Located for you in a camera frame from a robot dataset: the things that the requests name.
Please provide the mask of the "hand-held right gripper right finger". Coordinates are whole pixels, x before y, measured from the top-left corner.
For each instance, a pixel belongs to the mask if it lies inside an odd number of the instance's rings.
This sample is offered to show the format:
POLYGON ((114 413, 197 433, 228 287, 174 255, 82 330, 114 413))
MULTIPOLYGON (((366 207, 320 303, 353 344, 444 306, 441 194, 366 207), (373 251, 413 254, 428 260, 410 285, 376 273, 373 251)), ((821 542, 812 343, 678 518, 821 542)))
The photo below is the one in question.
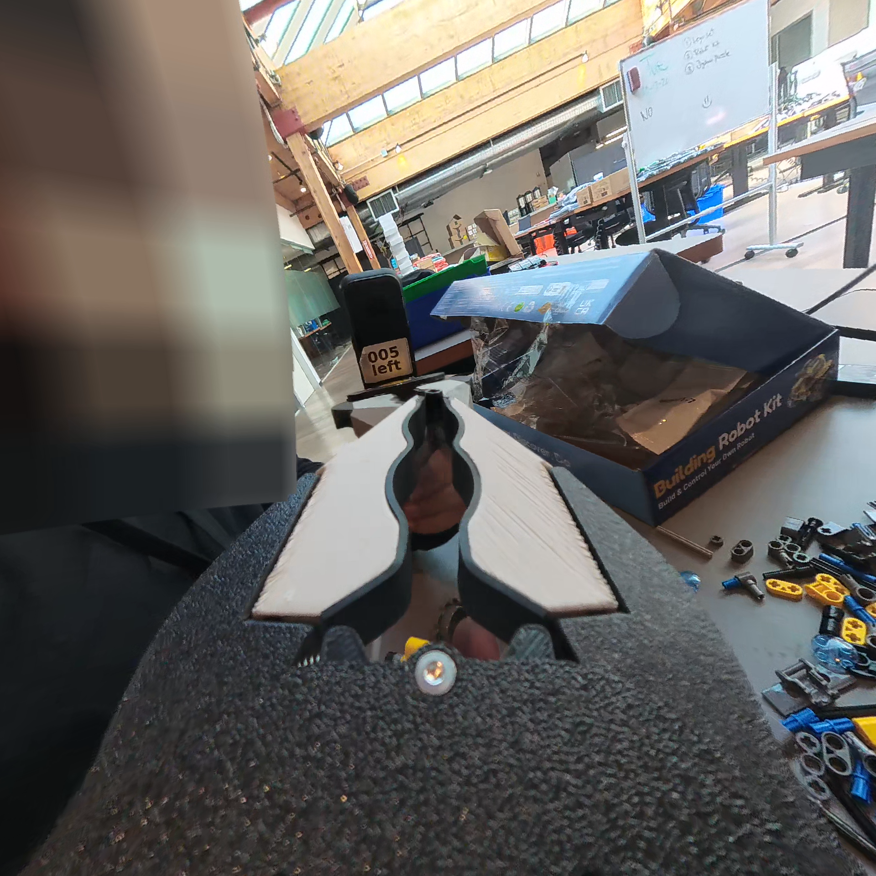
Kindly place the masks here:
POLYGON ((443 448, 464 505, 457 589, 467 614, 509 645, 524 626, 556 636, 562 621, 618 613, 621 598, 551 466, 461 402, 441 402, 443 448))

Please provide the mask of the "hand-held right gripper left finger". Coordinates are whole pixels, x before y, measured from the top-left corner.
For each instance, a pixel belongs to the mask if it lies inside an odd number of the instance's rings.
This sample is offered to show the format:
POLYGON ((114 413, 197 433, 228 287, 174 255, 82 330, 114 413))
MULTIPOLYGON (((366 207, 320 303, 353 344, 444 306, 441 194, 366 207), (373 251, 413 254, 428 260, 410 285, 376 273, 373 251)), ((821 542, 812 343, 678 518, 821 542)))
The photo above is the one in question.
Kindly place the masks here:
POLYGON ((409 527, 414 456, 430 404, 416 394, 323 466, 255 598, 254 621, 327 631, 345 626, 368 645, 411 600, 409 527))

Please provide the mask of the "pile of building pieces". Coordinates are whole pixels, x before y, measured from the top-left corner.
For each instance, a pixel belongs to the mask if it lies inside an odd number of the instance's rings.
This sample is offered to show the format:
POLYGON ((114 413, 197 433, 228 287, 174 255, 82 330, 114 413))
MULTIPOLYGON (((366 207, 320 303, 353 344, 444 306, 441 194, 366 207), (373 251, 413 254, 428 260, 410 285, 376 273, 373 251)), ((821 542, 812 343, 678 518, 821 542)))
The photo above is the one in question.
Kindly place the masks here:
POLYGON ((761 698, 808 797, 874 864, 874 503, 869 511, 869 524, 787 517, 765 544, 765 571, 751 565, 753 543, 738 541, 729 552, 735 569, 719 591, 800 608, 801 653, 773 670, 761 698), (854 645, 859 665, 829 673, 811 650, 819 633, 854 645))

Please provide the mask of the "person's left hand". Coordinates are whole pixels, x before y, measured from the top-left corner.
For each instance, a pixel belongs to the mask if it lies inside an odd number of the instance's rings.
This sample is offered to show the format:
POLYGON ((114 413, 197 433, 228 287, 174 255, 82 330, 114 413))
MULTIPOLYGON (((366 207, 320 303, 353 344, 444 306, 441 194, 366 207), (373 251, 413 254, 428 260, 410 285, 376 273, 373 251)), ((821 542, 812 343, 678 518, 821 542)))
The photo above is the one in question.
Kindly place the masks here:
POLYGON ((457 534, 466 510, 466 503, 454 486, 450 449, 435 450, 403 505, 414 549, 430 550, 448 542, 457 534))

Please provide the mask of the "large green storage bin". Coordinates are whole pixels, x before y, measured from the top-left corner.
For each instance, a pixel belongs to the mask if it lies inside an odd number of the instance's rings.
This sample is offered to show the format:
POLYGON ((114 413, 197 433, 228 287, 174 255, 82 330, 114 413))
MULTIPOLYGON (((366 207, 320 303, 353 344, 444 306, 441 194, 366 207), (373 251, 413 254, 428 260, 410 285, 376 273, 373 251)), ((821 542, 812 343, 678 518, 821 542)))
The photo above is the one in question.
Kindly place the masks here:
POLYGON ((463 331, 460 321, 432 316, 432 311, 454 281, 482 277, 486 274, 488 274, 487 258, 485 255, 478 255, 403 287, 405 311, 414 351, 463 331))

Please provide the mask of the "long grey axle rod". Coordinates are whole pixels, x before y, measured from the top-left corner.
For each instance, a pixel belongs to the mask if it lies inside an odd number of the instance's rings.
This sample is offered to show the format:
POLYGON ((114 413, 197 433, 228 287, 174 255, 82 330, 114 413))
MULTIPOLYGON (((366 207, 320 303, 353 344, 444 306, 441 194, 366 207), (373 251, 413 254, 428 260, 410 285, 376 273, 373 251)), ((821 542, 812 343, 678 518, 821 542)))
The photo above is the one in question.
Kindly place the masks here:
POLYGON ((665 527, 655 527, 654 531, 657 534, 661 535, 663 538, 666 538, 666 539, 674 542, 675 544, 681 545, 682 547, 684 547, 685 549, 687 549, 688 551, 690 551, 692 553, 696 553, 696 554, 703 556, 707 559, 710 559, 714 555, 714 552, 712 549, 705 547, 703 545, 700 545, 697 542, 693 542, 690 539, 688 539, 687 537, 682 536, 681 534, 679 534, 677 532, 673 532, 665 527))

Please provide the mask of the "clear plastic bag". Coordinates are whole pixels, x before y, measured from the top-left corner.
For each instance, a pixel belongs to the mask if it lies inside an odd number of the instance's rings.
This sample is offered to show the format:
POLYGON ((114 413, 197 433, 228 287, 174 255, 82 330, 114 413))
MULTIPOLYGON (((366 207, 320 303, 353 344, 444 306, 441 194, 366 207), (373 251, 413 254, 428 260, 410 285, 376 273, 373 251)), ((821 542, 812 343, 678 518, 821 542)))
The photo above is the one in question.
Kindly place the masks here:
POLYGON ((762 375, 656 351, 602 326, 474 317, 484 408, 629 468, 650 465, 758 388, 762 375))

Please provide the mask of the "blue cardboard kit box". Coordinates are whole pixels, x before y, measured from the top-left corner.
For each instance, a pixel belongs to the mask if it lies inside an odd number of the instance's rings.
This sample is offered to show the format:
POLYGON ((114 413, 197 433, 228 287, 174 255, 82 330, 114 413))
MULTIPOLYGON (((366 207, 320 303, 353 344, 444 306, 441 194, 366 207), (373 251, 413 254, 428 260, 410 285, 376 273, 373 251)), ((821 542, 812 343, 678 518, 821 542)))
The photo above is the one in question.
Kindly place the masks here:
POLYGON ((811 412, 838 372, 836 328, 661 249, 457 280, 432 316, 470 331, 474 317, 602 326, 656 351, 762 375, 745 398, 639 469, 508 420, 473 397, 478 412, 524 447, 649 524, 688 506, 811 412))

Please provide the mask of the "person's black jacket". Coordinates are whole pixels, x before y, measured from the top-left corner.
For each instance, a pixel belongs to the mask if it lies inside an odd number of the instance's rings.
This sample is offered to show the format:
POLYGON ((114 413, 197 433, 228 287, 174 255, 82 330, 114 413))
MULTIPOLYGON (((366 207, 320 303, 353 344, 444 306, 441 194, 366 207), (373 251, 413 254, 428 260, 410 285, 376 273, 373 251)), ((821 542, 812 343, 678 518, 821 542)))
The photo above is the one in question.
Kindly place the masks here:
POLYGON ((292 779, 304 631, 245 621, 298 511, 222 509, 193 562, 115 521, 2 537, 2 874, 316 874, 292 779))

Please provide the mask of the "whiteboard on stand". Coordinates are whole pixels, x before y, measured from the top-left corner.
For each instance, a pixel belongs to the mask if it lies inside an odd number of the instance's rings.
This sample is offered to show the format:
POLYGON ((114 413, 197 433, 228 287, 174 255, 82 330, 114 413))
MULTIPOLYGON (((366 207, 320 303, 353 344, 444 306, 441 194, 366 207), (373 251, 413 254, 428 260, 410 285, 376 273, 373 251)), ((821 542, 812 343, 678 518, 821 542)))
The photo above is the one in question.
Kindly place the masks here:
POLYGON ((770 3, 750 1, 731 6, 622 60, 619 65, 632 208, 643 245, 639 170, 695 147, 711 146, 719 137, 757 119, 768 120, 766 191, 768 242, 751 245, 746 254, 781 250, 776 241, 778 173, 778 68, 769 62, 770 3))

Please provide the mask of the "wooden table black legs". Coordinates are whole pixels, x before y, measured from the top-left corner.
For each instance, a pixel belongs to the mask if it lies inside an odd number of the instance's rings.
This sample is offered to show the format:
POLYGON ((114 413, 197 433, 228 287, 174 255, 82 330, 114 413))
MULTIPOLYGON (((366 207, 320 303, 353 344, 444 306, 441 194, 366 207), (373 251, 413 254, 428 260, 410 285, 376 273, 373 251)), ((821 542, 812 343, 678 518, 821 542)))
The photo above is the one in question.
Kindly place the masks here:
POLYGON ((843 267, 868 268, 875 198, 875 111, 767 155, 763 163, 800 159, 801 178, 849 173, 843 267))

